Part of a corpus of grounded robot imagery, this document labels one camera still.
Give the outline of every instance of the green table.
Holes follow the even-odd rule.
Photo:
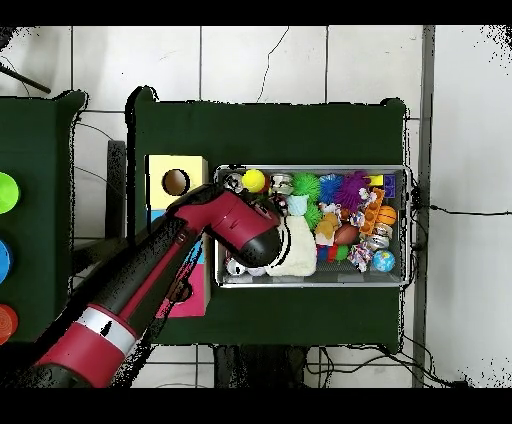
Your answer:
[[[135,226],[146,222],[144,156],[201,155],[222,164],[402,164],[405,105],[157,102],[136,90]],[[398,288],[219,289],[205,317],[173,318],[158,343],[334,345],[398,349]]]
[[[70,276],[70,130],[85,93],[55,100],[0,97],[0,170],[21,190],[0,215],[0,238],[12,249],[11,274],[0,303],[19,317],[13,342],[32,342],[59,315]]]

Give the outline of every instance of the white cloth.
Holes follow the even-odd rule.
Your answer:
[[[278,227],[281,252],[277,259],[265,267],[271,277],[292,275],[308,277],[316,271],[315,239],[303,216],[281,218]]]

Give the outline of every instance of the purple fuzzy toy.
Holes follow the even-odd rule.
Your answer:
[[[367,188],[367,176],[363,171],[356,171],[343,179],[340,189],[334,194],[334,202],[341,205],[341,209],[357,212],[362,203],[359,190]]]

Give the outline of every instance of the yellow block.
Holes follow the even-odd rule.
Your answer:
[[[162,178],[171,169],[187,173],[190,190],[208,182],[208,163],[202,156],[149,155],[149,202],[152,210],[167,209],[179,198],[167,194],[162,187]]]
[[[372,186],[383,186],[384,185],[384,175],[368,175],[370,178],[370,187]]]

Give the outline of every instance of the green fuzzy toy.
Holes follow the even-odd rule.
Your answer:
[[[308,223],[310,230],[314,230],[316,228],[322,217],[323,213],[320,209],[318,209],[318,206],[309,203],[306,213],[304,214],[304,218]]]
[[[314,174],[309,172],[299,172],[293,175],[292,179],[293,194],[303,196],[309,194],[308,202],[316,203],[320,196],[320,180]]]
[[[338,246],[338,250],[336,251],[336,260],[343,261],[347,259],[348,256],[348,246]]]

